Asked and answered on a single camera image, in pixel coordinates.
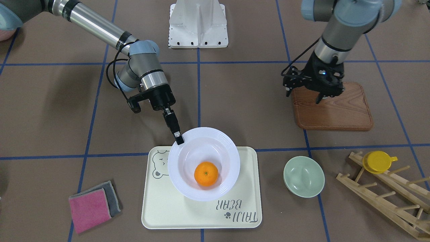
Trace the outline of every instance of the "orange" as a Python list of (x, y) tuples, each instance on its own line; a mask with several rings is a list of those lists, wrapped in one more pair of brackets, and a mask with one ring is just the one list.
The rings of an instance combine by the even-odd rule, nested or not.
[(194, 171), (194, 179), (202, 186), (212, 186), (218, 180), (218, 168), (212, 162), (202, 162)]

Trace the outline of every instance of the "white tray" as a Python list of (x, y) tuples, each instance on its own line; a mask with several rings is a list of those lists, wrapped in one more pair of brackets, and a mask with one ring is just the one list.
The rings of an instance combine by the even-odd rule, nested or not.
[(148, 155), (142, 224), (148, 229), (256, 228), (261, 224), (257, 153), (237, 147), (240, 172), (236, 184), (220, 199), (198, 202), (182, 195), (167, 171), (170, 146), (154, 147)]

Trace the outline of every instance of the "yellow cup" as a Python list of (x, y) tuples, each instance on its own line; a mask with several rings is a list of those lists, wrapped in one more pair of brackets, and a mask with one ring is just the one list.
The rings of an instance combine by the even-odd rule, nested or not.
[(381, 174), (391, 167), (397, 157), (390, 157), (383, 151), (372, 151), (363, 157), (363, 167), (370, 173)]

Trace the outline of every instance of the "light green bowl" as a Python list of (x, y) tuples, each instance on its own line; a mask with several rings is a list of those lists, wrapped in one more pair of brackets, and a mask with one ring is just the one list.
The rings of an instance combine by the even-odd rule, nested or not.
[(324, 188), (324, 172), (316, 161), (306, 156), (296, 156), (284, 168), (284, 182), (297, 196), (311, 198)]

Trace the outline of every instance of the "tabletop surface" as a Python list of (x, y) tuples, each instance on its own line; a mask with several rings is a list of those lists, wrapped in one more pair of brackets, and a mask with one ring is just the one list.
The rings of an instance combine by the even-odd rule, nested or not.
[[(356, 176), (347, 157), (382, 150), (408, 180), (430, 175), (430, 13), (403, 0), (398, 13), (363, 35), (344, 81), (363, 86), (370, 131), (300, 129), (280, 72), (322, 34), (301, 1), (228, 1), (229, 45), (168, 48), (174, 1), (85, 0), (139, 39), (160, 46), (182, 132), (213, 127), (256, 150), (263, 219), (254, 229), (149, 230), (141, 223), (148, 152), (171, 146), (163, 116), (149, 103), (134, 114), (105, 77), (115, 49), (44, 12), (0, 42), (0, 241), (415, 241), (336, 180)], [(302, 68), (310, 52), (298, 60)], [(310, 199), (283, 182), (292, 157), (313, 158), (326, 183)], [(111, 180), (122, 212), (76, 234), (68, 197)], [(365, 173), (361, 183), (378, 182)], [(419, 183), (430, 189), (427, 183)], [(378, 194), (383, 184), (370, 188)], [(398, 206), (410, 205), (395, 196)]]

